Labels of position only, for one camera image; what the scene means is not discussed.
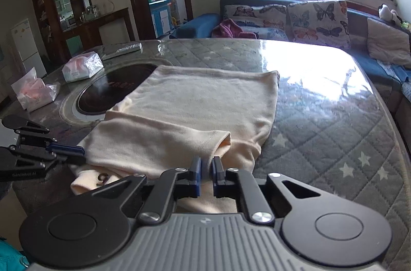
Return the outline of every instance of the black cooktop surface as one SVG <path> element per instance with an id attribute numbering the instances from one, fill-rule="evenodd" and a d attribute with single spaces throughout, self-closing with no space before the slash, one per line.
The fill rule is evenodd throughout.
<path id="1" fill-rule="evenodd" d="M 104 114 L 137 88 L 156 68 L 151 64 L 137 64 L 101 76 L 83 90 L 76 102 L 77 110 L 86 115 Z"/>

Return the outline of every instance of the kitchen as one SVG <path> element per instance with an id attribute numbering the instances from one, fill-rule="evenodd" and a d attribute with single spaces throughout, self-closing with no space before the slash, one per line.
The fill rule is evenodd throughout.
<path id="1" fill-rule="evenodd" d="M 54 68 L 84 50 L 102 45 L 99 29 L 113 21 L 124 20 L 122 25 L 126 29 L 127 41 L 135 40 L 128 8 L 115 10 L 111 3 L 112 9 L 102 15 L 91 0 L 32 2 L 44 46 Z"/>

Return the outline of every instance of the butterfly cushion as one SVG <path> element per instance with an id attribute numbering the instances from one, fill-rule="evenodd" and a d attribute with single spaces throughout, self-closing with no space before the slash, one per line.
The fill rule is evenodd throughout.
<path id="1" fill-rule="evenodd" d="M 347 3 L 316 0 L 288 5 L 294 41 L 350 49 Z"/>
<path id="2" fill-rule="evenodd" d="M 259 7 L 227 5 L 224 18 L 231 18 L 239 26 L 278 28 L 284 30 L 287 8 L 283 5 Z"/>
<path id="3" fill-rule="evenodd" d="M 288 41 L 284 32 L 287 7 L 283 5 L 227 5 L 224 19 L 231 18 L 244 32 L 254 32 L 258 39 Z"/>

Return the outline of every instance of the tissue box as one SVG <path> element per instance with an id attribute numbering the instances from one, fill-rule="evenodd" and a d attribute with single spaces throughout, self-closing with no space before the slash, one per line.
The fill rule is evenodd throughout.
<path id="1" fill-rule="evenodd" d="M 99 55 L 92 51 L 71 58 L 63 67 L 63 76 L 67 83 L 91 78 L 103 68 Z"/>

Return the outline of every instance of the blue cabinet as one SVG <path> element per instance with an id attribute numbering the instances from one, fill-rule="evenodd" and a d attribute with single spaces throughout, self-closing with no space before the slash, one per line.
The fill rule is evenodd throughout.
<path id="1" fill-rule="evenodd" d="M 173 30 L 171 22 L 171 0 L 160 0 L 149 3 L 156 38 Z"/>

